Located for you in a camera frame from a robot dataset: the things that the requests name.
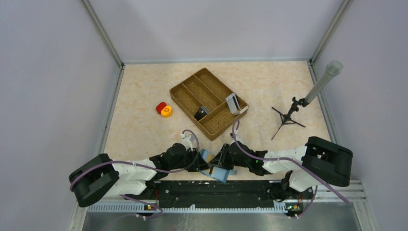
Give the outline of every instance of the blue object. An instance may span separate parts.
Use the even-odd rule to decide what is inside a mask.
[[[211,152],[209,152],[209,151],[207,151],[205,149],[201,150],[201,156],[203,157],[203,159],[207,163],[210,162],[215,157]],[[231,175],[236,175],[236,173],[237,173],[237,171],[234,171],[234,170],[230,171],[230,170],[226,170],[226,169],[223,169],[223,168],[217,167],[217,166],[211,166],[211,168],[209,170],[207,169],[207,170],[203,170],[203,171],[200,171],[200,172],[202,174],[204,174],[204,175],[206,175],[206,176],[208,176],[210,178],[213,178],[215,180],[218,180],[218,181],[220,181],[222,183],[227,182],[227,178],[228,178],[228,175],[230,173],[231,173]]]

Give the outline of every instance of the tray divider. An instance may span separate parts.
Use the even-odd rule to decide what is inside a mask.
[[[197,102],[199,102],[201,105],[205,106],[205,105],[197,98],[197,96],[195,96],[195,95],[190,91],[190,89],[188,89],[188,88],[186,87],[186,85],[184,85],[184,83],[181,83],[181,85],[182,85],[182,87],[188,92],[188,94],[191,95],[191,97],[195,98]]]
[[[203,124],[210,120],[214,115],[216,115],[219,111],[225,107],[225,104],[227,104],[227,101],[224,101],[222,104],[218,105],[214,110],[212,110],[210,113],[206,114],[202,119],[200,119],[200,124]]]
[[[217,98],[217,99],[219,100],[220,105],[225,101],[225,99],[220,99],[220,98],[219,98],[211,89],[209,89],[209,88],[207,87],[207,85],[205,85],[205,84],[201,81],[201,79],[199,79],[196,75],[193,75],[193,76],[194,76],[194,78],[195,78],[198,82],[201,83],[201,85],[203,85],[205,88],[207,88],[208,91],[209,91],[211,94],[213,94],[213,95],[215,96],[215,98]]]

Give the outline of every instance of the yellow cap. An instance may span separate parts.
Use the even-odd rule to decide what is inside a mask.
[[[162,111],[161,111],[160,113],[162,114],[162,116],[163,116],[164,118],[168,118],[168,117],[171,116],[171,114],[173,114],[173,109],[171,108],[170,105],[167,105],[166,107],[164,107],[164,108],[162,109]]]

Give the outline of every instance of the compartment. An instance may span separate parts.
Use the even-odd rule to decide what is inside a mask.
[[[183,82],[190,92],[202,102],[209,111],[214,110],[222,101],[208,89],[196,76],[191,76]]]
[[[172,88],[170,93],[190,115],[194,115],[203,105],[182,83]]]
[[[202,118],[200,124],[210,133],[210,135],[216,135],[218,132],[221,134],[225,131],[224,127],[229,127],[235,117],[236,116],[230,112],[227,102],[223,102],[214,111]]]
[[[215,77],[207,68],[201,69],[195,73],[195,76],[197,76],[197,78],[222,101],[224,101],[225,98],[232,93],[232,91],[217,77]]]

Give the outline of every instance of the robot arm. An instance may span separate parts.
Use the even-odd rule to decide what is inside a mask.
[[[103,197],[139,195],[147,188],[147,181],[159,180],[171,172],[207,169],[198,149],[192,147],[193,141],[191,135],[184,137],[166,152],[140,161],[114,161],[108,154],[100,154],[71,173],[71,190],[79,206],[87,207]]]
[[[300,146],[286,151],[253,151],[242,144],[237,138],[238,145],[247,153],[260,159],[275,159],[258,161],[246,155],[235,141],[229,146],[227,153],[236,166],[249,168],[250,172],[263,176],[286,171],[287,176],[282,183],[298,192],[320,185],[321,183],[307,173],[311,171],[328,184],[346,187],[350,183],[351,162],[353,153],[340,145],[323,140],[319,137],[309,137],[305,146]]]

